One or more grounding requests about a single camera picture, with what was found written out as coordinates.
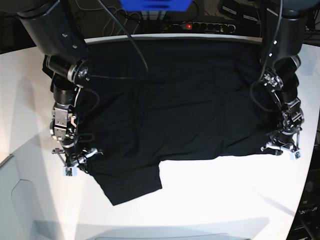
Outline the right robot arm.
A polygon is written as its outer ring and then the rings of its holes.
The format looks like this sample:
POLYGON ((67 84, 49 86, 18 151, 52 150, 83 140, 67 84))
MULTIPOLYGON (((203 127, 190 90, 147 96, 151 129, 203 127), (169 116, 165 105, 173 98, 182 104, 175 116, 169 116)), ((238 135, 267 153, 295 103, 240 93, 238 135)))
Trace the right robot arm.
POLYGON ((46 56, 46 67, 53 72, 50 134, 61 148, 52 153, 60 157, 63 174, 74 177, 77 169, 84 171, 87 160, 98 153, 95 147, 77 151, 80 113, 76 105, 92 69, 87 44, 66 0, 18 0, 14 6, 22 25, 46 56))

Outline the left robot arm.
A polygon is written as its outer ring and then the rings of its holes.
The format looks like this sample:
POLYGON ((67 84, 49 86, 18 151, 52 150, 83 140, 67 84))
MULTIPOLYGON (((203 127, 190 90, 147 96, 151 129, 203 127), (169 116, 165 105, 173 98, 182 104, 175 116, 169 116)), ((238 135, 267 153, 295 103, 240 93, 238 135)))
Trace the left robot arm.
POLYGON ((296 71, 302 64, 299 52, 305 35, 307 11, 283 0, 267 0, 263 6, 262 69, 259 78, 250 85, 249 94, 260 109, 277 113, 279 122, 268 134, 269 142, 260 150, 272 149, 276 155, 288 152, 293 160, 298 160, 302 156, 300 140, 293 137, 299 138, 305 119, 298 98, 296 71), (258 84, 264 85, 270 94, 274 102, 271 108, 256 99, 254 87, 258 84))

